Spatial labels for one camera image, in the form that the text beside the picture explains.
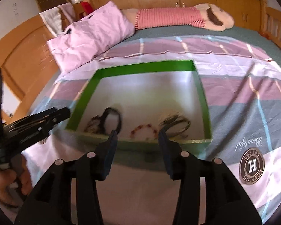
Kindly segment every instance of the striped plush toy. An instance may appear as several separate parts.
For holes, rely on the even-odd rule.
[[[145,28],[191,25],[213,31],[230,29],[234,20],[230,14],[214,4],[199,4],[188,8],[127,9],[122,13],[135,25]]]

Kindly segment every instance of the circular logo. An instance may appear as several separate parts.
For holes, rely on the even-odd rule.
[[[246,185],[256,183],[263,174],[264,164],[264,158],[260,150],[257,148],[248,149],[240,159],[240,180]]]

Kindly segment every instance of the pink pillow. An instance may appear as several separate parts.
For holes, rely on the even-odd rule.
[[[112,2],[47,42],[62,72],[69,73],[134,34],[134,25]]]

